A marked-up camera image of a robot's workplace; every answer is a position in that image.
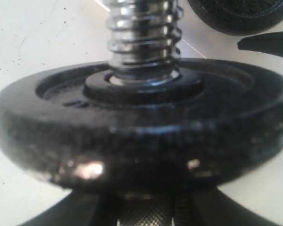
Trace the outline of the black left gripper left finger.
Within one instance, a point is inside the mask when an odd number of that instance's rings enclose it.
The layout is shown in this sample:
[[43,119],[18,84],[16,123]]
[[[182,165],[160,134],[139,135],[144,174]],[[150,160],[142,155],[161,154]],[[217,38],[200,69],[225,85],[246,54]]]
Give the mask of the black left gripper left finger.
[[115,226],[119,198],[109,194],[73,191],[23,226]]

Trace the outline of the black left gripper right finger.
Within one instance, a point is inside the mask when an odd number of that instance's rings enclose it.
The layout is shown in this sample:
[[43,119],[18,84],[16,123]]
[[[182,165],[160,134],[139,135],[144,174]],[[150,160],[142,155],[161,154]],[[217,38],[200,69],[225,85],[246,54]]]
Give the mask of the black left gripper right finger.
[[175,226],[275,226],[217,188],[176,196]]

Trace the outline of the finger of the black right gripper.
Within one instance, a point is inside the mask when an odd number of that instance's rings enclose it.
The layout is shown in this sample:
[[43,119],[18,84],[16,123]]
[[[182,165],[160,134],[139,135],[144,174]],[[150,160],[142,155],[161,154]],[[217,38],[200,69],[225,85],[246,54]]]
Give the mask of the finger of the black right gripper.
[[283,32],[249,36],[237,43],[239,50],[261,52],[283,58]]

